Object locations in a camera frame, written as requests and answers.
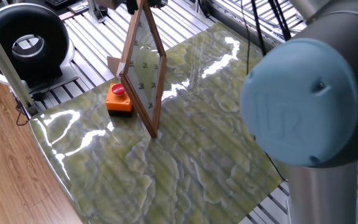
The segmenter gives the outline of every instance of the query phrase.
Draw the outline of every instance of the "metal pole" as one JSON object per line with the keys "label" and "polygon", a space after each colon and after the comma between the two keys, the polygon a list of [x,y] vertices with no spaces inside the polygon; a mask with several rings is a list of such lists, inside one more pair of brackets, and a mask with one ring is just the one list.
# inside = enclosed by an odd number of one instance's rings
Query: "metal pole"
{"label": "metal pole", "polygon": [[355,224],[357,163],[328,169],[289,167],[293,224]]}
{"label": "metal pole", "polygon": [[330,0],[290,0],[302,17],[308,21],[317,11],[325,6]]}
{"label": "metal pole", "polygon": [[104,22],[103,15],[99,9],[99,4],[95,0],[88,0],[88,5],[89,13],[91,13],[91,16],[99,23]]}
{"label": "metal pole", "polygon": [[0,44],[0,69],[2,74],[6,77],[7,81],[11,85],[12,89],[14,90],[15,94],[17,95],[18,99],[21,101],[25,109],[32,108],[32,111],[29,111],[31,115],[36,113],[33,108],[34,102],[30,97],[29,93],[27,92],[25,86],[22,83],[19,75],[17,74],[15,68],[13,67],[11,61],[7,57],[4,49]]}

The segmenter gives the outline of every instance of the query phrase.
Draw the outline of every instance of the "metal grid floor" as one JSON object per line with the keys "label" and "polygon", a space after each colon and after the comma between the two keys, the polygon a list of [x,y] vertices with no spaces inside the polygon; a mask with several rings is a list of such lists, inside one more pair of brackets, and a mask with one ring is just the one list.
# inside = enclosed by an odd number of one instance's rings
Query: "metal grid floor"
{"label": "metal grid floor", "polygon": [[[213,0],[239,8],[240,1]],[[257,1],[263,18],[271,19],[272,13],[266,12],[267,0]],[[289,6],[288,1],[281,0],[284,15],[292,29],[304,28],[304,23],[297,20],[296,11]],[[249,7],[249,0],[244,0]],[[162,10],[153,9],[158,31],[165,49],[194,36],[213,24],[214,18],[206,19],[201,16],[184,0],[170,0]],[[75,46],[75,56],[71,62],[72,72],[78,79],[50,90],[42,101],[36,102],[41,108],[51,108],[64,101],[74,98],[113,78],[109,71],[106,57],[121,57],[126,32],[131,16],[124,6],[116,11],[109,10],[106,22],[99,24],[86,12],[82,15],[65,20],[71,41]],[[288,185],[282,183],[255,209],[250,212],[240,224],[287,224],[287,199],[290,194]]]}
{"label": "metal grid floor", "polygon": [[[250,27],[251,32],[257,33],[255,28],[254,14],[250,0],[208,0],[211,7],[242,27],[245,26],[242,17],[241,3],[244,12],[244,18]],[[278,0],[283,11],[284,18],[288,24],[292,36],[306,27],[303,18],[293,7],[289,0]],[[265,40],[268,44],[277,45],[284,42],[282,31],[278,25],[272,8],[267,0],[256,0],[257,12],[260,20],[260,26]]]}

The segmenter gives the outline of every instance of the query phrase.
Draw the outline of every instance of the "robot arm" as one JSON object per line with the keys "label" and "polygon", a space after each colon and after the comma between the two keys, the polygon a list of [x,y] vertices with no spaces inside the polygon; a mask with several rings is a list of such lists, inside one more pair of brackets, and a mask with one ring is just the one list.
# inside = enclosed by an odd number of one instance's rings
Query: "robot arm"
{"label": "robot arm", "polygon": [[267,154],[291,166],[292,223],[355,224],[358,1],[292,2],[310,24],[249,73],[243,120]]}

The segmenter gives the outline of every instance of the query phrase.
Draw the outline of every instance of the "green marble mat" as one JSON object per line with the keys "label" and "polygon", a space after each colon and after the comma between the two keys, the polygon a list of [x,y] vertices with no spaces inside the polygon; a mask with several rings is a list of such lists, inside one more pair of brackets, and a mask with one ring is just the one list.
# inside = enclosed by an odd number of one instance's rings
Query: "green marble mat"
{"label": "green marble mat", "polygon": [[[167,57],[157,139],[108,116],[117,80],[30,120],[86,223],[239,223],[280,183],[239,112],[247,41],[218,22]],[[252,45],[250,66],[261,58]]]}

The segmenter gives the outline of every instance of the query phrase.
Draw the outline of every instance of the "wooden picture frame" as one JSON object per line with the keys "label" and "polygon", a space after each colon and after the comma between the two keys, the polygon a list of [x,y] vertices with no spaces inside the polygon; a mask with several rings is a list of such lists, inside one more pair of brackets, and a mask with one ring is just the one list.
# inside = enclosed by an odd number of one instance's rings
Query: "wooden picture frame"
{"label": "wooden picture frame", "polygon": [[[137,4],[139,10],[136,11],[134,15],[132,15],[126,41],[124,44],[124,50],[122,51],[122,57],[121,59],[108,57],[108,66],[113,73],[116,73],[117,76],[119,75],[121,77],[121,83],[129,98],[131,99],[135,110],[139,114],[151,137],[156,138],[158,122],[160,119],[161,98],[163,92],[165,69],[167,66],[167,55],[162,45],[160,35],[158,34],[157,26],[155,25],[155,21],[148,0],[137,0]],[[151,103],[151,107],[153,107],[152,118],[150,118],[150,103],[148,106],[148,113],[146,108],[144,107],[144,101],[141,101],[138,95],[138,89],[136,89],[138,88],[138,86],[134,86],[132,84],[128,74],[129,67],[134,66],[133,62],[131,63],[131,57],[132,52],[134,50],[134,45],[135,43],[137,43],[135,38],[138,27],[142,27],[142,24],[139,24],[142,13],[144,13],[145,18],[147,19],[147,23],[149,24],[150,31],[155,42],[155,46],[160,56],[157,85],[152,86],[152,88],[156,88],[156,90],[152,89],[152,91],[155,91],[155,103]]]}

